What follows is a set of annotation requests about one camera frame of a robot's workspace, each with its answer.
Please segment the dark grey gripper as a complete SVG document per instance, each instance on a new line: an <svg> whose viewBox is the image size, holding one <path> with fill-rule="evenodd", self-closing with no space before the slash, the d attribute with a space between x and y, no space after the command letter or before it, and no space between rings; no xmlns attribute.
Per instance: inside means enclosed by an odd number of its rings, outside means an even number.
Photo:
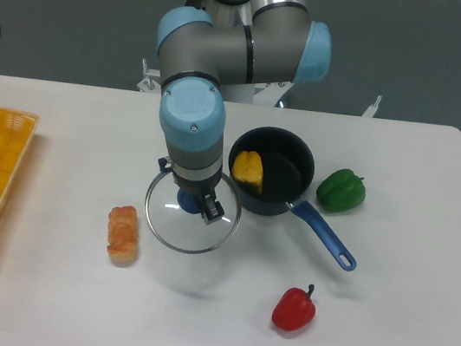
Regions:
<svg viewBox="0 0 461 346"><path fill-rule="evenodd" d="M179 188L185 193L198 196L198 207L202 219L207 225L217 222L224 216L224 209L217 200L216 186L221 180L221 174L217 173L205 180L187 179L181 172L173 170L174 179Z"/></svg>

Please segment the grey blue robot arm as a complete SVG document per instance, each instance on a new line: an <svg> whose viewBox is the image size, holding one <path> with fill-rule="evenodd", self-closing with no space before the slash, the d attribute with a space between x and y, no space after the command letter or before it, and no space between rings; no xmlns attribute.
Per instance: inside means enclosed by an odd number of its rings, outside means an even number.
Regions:
<svg viewBox="0 0 461 346"><path fill-rule="evenodd" d="M328 72L332 38L308 14L306 0L215 0L247 7L250 21L215 22L204 6L180 6L159 22L159 119L176 184L206 223L224 209L222 178L224 85L314 82Z"/></svg>

